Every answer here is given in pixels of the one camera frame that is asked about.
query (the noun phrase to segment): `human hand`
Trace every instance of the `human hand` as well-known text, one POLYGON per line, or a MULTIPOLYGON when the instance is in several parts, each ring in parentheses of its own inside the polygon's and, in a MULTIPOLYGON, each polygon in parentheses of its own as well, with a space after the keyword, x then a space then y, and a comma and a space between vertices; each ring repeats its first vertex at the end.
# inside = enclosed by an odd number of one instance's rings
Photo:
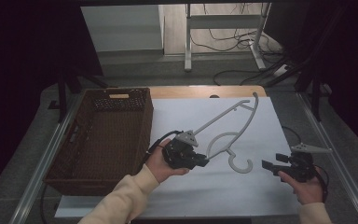
POLYGON ((145 163, 159 183, 168 179, 168 177, 170 177, 171 175, 185 175, 189 172, 189 170, 186 168, 173 169, 164 160, 161 150, 170 141, 171 139, 167 138, 163 142, 161 142, 145 163))
POLYGON ((316 176, 305 183, 299 183, 283 171, 278 172, 278 175, 284 182, 292 186, 293 193, 297 195, 301 204, 323 202, 322 186, 316 176))

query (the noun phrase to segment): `beige sleeve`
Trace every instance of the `beige sleeve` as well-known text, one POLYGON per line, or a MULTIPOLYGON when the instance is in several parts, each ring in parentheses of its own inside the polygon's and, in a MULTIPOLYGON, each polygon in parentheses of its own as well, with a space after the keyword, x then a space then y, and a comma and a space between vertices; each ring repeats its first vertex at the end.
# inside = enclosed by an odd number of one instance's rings
POLYGON ((158 186, 158 181, 146 165, 135 176, 126 175, 115 189, 79 223, 118 224, 139 216, 146 208, 147 196, 158 186))
POLYGON ((324 207, 324 203, 309 203, 298 209, 301 224, 330 224, 332 223, 324 207))

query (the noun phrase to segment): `black curtain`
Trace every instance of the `black curtain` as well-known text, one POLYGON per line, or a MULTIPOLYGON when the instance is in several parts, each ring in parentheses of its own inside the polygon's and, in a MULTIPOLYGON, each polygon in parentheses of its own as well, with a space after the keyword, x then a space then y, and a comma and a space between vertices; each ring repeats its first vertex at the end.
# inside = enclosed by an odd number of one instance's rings
POLYGON ((41 91, 72 67, 103 74, 80 7, 0 3, 0 174, 34 119, 41 91))
POLYGON ((358 135, 358 1, 350 2, 319 66, 323 82, 333 91, 330 104, 358 135))

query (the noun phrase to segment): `brown woven basket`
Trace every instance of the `brown woven basket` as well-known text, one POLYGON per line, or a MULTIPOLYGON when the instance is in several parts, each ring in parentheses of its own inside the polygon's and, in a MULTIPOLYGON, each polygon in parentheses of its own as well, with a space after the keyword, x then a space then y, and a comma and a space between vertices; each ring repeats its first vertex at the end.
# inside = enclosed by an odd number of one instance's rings
POLYGON ((108 194, 138 172, 152 118, 148 88, 85 91, 45 183, 63 195, 108 194))

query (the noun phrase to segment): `white table surface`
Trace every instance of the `white table surface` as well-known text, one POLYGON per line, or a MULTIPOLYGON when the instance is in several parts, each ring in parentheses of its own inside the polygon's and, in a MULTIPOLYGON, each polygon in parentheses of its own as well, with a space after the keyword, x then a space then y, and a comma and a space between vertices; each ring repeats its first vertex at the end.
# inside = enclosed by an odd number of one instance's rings
MULTIPOLYGON (((173 130, 197 130, 227 108, 243 99, 254 106, 255 98, 155 99, 151 143, 173 130)), ((196 135, 196 152, 205 154, 209 142, 220 133, 238 132, 251 111, 238 108, 196 135)), ((215 147, 225 145, 224 137, 215 147)), ((275 154, 290 154, 272 102, 260 97, 255 117, 245 133, 232 145, 240 168, 253 161, 253 170, 239 174, 228 165, 228 154, 219 154, 205 167, 195 167, 184 176, 172 176, 155 189, 140 218, 258 217, 296 214, 299 206, 292 189, 272 172, 261 167, 261 160, 275 161, 275 154)), ((83 217, 102 197, 62 196, 56 217, 83 217)))

